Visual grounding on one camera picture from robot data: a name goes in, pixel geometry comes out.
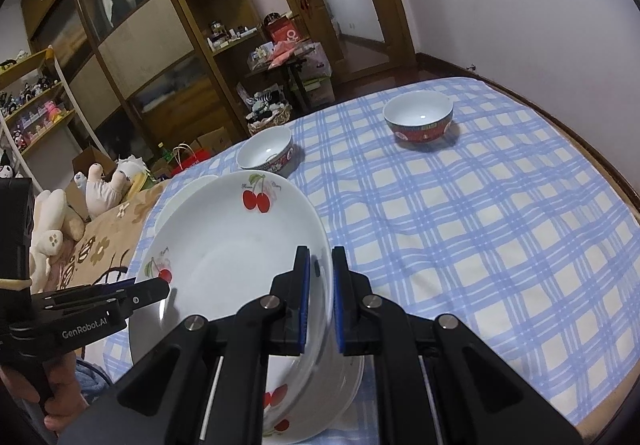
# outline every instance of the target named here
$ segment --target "wooden floor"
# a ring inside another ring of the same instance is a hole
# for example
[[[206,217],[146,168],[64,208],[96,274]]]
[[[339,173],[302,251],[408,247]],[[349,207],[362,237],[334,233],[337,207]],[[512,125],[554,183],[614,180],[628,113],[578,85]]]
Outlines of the wooden floor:
[[[374,49],[376,43],[357,43],[347,38],[340,38],[340,47],[347,60],[347,68],[350,73],[379,66],[389,62],[389,57],[382,49]]]
[[[385,91],[385,89],[399,88],[416,82],[425,80],[434,80],[443,78],[444,76],[453,75],[435,75],[418,68],[397,68],[388,70],[377,75],[365,76],[357,80],[352,80],[345,84],[334,86],[335,104],[347,102],[352,98],[358,98],[371,94],[372,92]]]

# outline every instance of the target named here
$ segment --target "human hand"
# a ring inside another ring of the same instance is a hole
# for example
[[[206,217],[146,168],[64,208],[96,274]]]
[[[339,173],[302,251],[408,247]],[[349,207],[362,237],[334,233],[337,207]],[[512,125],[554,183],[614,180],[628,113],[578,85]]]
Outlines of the human hand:
[[[80,416],[88,404],[82,397],[80,384],[76,380],[74,353],[67,353],[54,364],[46,365],[46,370],[53,398],[49,398],[44,404],[44,409],[48,413],[44,418],[44,425],[50,431],[60,433]],[[40,395],[35,387],[17,371],[9,367],[0,367],[0,380],[16,398],[32,403],[40,401]]]

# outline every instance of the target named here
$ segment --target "cherry pattern bowl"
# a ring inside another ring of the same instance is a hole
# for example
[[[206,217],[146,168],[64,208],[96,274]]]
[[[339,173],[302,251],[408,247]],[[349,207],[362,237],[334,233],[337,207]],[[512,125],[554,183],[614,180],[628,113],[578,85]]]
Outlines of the cherry pattern bowl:
[[[236,163],[243,170],[278,173],[293,157],[293,135],[284,125],[260,131],[244,142]]]
[[[437,91],[410,91],[392,98],[382,111],[396,138],[414,143],[433,141],[453,118],[453,100]]]

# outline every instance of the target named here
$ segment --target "white plate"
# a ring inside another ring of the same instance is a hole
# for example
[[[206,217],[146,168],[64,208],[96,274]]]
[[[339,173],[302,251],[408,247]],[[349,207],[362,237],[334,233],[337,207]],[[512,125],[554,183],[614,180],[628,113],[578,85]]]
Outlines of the white plate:
[[[154,226],[154,233],[157,234],[162,226],[167,222],[167,219],[182,205],[190,196],[192,196],[197,190],[202,189],[207,183],[211,183],[218,176],[200,176],[193,181],[187,183],[184,187],[178,190],[174,196],[166,202],[166,205],[160,210],[158,217],[156,218],[156,224]]]
[[[332,329],[327,335],[324,352],[312,381],[283,418],[287,422],[284,424],[287,429],[282,432],[273,429],[266,431],[262,443],[298,443],[329,428],[353,402],[362,381],[364,360],[364,357],[344,357],[338,354],[335,332]]]
[[[244,204],[248,196],[252,208]],[[169,279],[171,291],[165,301],[130,318],[133,360],[189,315],[219,319],[267,294],[273,277],[291,269],[299,245],[309,247],[319,277],[311,274],[304,355],[269,360],[266,390],[273,393],[286,385],[279,391],[286,391],[284,397],[264,412],[264,428],[273,428],[312,376],[333,307],[333,265],[322,222],[304,194],[276,174],[221,176],[196,190],[160,228],[136,281],[161,275]]]

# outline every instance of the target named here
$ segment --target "green bottle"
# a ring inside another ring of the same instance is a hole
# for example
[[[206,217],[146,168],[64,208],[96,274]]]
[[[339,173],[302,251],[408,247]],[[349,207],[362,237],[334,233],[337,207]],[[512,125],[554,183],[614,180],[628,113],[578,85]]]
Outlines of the green bottle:
[[[162,154],[162,158],[169,163],[172,159],[174,159],[174,155],[171,154],[169,151],[167,151],[167,149],[164,148],[164,143],[160,142],[158,144],[158,148],[160,149],[160,152]]]

